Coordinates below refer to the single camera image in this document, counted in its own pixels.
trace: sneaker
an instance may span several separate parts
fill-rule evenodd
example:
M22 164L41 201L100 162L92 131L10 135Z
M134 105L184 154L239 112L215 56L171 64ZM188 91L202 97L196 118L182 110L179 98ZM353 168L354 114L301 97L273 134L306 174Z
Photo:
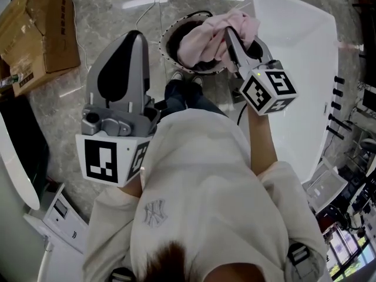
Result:
M177 79L177 80L184 80L184 76L179 71L175 71L174 74L171 77L171 80Z
M204 85L204 80L202 79L201 76L195 76L193 79L192 79L192 82L195 82L196 84L198 84L199 86L202 86Z

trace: pink towel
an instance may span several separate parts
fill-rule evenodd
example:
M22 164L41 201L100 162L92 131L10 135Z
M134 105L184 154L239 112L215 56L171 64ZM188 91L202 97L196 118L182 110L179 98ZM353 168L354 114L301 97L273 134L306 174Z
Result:
M224 29L232 26L248 49L257 35L259 25L259 20L238 9L232 9L224 15L212 16L182 39L177 57L187 68L192 68L199 62L210 62L215 59L222 61L230 72L235 72L236 68L230 60L224 40Z

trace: tiled floor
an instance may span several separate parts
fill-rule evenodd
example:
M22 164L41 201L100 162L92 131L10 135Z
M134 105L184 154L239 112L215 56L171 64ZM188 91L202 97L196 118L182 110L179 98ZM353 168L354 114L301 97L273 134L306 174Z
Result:
M99 53L121 34L134 29L138 17L150 6L127 8L134 0L73 0L76 6L78 40L87 53L88 65ZM349 43L361 42L360 22L351 4L356 0L302 0L331 14L337 21L338 39ZM214 14L227 12L237 1L223 0L162 0L138 24L149 42L150 94L163 98L166 81L173 67L164 61L158 51L162 32L176 19L197 10L210 10ZM76 153L75 134L80 132L81 110L85 104L87 70L84 54L80 50L82 66L48 83L30 94L36 118L49 143L51 160L49 175L66 183L66 191L85 216L89 216L94 198L103 189L101 184L82 178ZM342 117L348 116L356 97L356 84L360 76L360 62L356 52L340 51L339 75L346 78ZM224 110L230 106L227 75L222 73L207 78L206 96ZM329 159L336 163L337 156L346 149L345 142L335 142L328 149Z

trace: window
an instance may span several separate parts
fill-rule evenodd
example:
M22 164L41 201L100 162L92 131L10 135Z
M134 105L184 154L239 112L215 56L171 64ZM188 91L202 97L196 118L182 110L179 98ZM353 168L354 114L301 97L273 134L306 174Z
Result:
M375 257L375 251L366 236L359 239L347 231L337 230L330 241L327 268L335 282L341 281L373 261Z

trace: white sweatshirt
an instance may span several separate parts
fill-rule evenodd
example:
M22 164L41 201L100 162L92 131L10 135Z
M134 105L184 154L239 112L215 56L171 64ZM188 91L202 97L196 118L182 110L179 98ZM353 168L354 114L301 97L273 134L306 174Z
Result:
M140 199L109 187L95 201L85 281L105 281L122 266L142 277L147 256L170 241L186 248L201 281L229 263L255 264L266 281L283 281L288 239L326 259L291 166L276 162L255 176L250 146L227 117L195 109L167 116L142 166Z

